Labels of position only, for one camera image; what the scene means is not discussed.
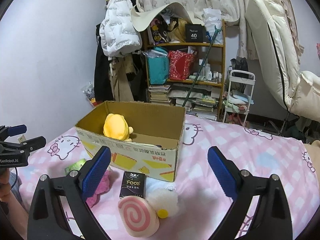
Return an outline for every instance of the pink fluffy cloth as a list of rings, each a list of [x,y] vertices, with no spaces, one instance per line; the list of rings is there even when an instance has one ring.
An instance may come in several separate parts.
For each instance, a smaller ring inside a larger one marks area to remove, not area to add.
[[[106,193],[110,190],[110,180],[109,180],[109,175],[112,172],[111,169],[107,169],[106,172],[103,174],[102,179],[93,194],[92,197],[87,198],[87,204],[90,208],[92,208],[96,203],[98,199],[98,195],[102,193]]]

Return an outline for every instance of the rolling cart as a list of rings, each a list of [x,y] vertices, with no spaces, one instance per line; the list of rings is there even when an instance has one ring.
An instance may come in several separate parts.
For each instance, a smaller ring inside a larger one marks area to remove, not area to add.
[[[233,74],[234,73],[242,73],[242,74],[247,74],[248,77],[253,76],[253,79],[249,79],[249,78],[243,78],[243,77],[236,77]],[[247,117],[248,117],[248,113],[249,113],[249,109],[250,109],[250,102],[252,99],[252,94],[253,94],[253,88],[254,88],[254,84],[256,82],[256,76],[248,71],[243,71],[243,70],[231,70],[230,72],[230,76],[229,76],[229,88],[228,88],[228,96],[227,96],[227,101],[229,101],[230,98],[230,90],[231,90],[231,83],[232,82],[236,82],[239,84],[247,84],[247,85],[251,85],[251,93],[248,96],[248,100],[249,100],[249,104],[248,104],[248,108],[247,110],[240,110],[239,113],[237,113],[232,107],[227,107],[225,106],[225,111],[224,111],[224,116],[223,116],[223,121],[226,121],[226,115],[227,113],[231,113],[231,116],[233,117],[235,114],[237,114],[237,118],[239,120],[239,122],[242,124],[243,127],[245,127],[245,123],[247,121]],[[244,118],[244,122],[241,121],[239,114],[244,114],[245,118]]]

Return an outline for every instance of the green package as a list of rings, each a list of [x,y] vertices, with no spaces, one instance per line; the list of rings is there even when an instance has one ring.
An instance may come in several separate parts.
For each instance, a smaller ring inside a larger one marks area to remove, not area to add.
[[[73,171],[73,170],[76,170],[76,171],[79,171],[81,169],[81,167],[83,166],[83,164],[86,162],[87,160],[86,159],[82,159],[82,160],[79,160],[78,162],[66,167],[64,169],[66,175],[69,174],[70,171]]]

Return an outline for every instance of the person's hand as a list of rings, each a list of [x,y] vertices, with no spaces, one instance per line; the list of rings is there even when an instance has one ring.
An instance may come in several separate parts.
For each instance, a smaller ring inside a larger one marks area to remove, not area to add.
[[[10,171],[6,171],[0,176],[0,201],[9,202],[11,185],[9,184]]]

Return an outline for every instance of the white plastic bag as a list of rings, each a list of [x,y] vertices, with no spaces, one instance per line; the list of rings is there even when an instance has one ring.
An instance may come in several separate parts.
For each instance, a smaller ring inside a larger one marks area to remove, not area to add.
[[[320,43],[317,43],[318,57],[320,59]]]
[[[221,11],[218,9],[205,8],[203,9],[203,19],[207,35],[210,35],[211,39],[214,35],[214,27],[216,27],[218,30],[222,28]],[[214,44],[223,44],[222,30],[218,33]]]

